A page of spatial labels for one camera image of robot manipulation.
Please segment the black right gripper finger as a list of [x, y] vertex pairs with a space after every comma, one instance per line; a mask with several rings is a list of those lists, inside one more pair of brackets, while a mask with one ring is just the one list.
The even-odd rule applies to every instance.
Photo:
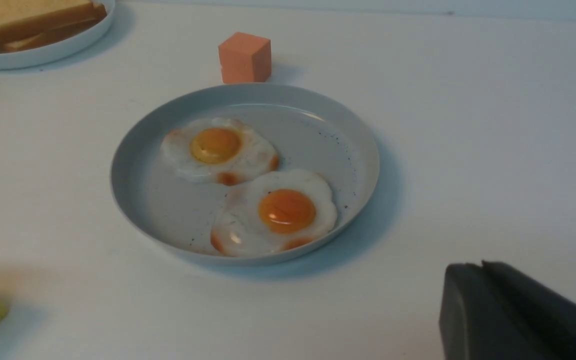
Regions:
[[446, 267], [446, 360], [576, 360], [576, 303], [498, 261]]

